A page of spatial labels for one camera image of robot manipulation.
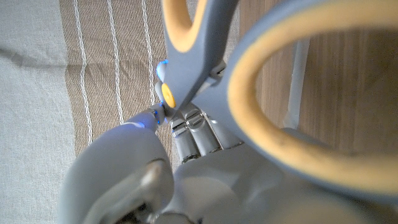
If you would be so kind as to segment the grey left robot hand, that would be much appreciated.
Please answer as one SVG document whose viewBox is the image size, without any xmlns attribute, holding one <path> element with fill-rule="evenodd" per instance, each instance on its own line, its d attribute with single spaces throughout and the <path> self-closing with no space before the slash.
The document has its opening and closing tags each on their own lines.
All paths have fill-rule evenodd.
<svg viewBox="0 0 398 224">
<path fill-rule="evenodd" d="M 290 175 L 216 121 L 177 135 L 172 170 L 152 106 L 102 134 L 67 173 L 59 223 L 396 223 L 389 202 L 329 191 Z"/>
</svg>

